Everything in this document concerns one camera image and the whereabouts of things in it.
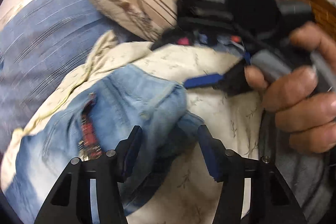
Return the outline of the right hand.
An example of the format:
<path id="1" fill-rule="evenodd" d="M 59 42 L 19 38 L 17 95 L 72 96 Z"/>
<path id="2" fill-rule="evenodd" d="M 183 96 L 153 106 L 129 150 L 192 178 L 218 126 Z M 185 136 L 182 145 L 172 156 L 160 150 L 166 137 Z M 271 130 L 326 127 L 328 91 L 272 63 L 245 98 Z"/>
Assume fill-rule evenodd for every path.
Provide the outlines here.
<path id="1" fill-rule="evenodd" d="M 323 153 L 335 146 L 335 93 L 312 92 L 315 70 L 303 66 L 272 84 L 255 66 L 245 67 L 249 86 L 263 93 L 263 108 L 275 114 L 276 127 L 289 133 L 289 145 L 301 153 Z"/>

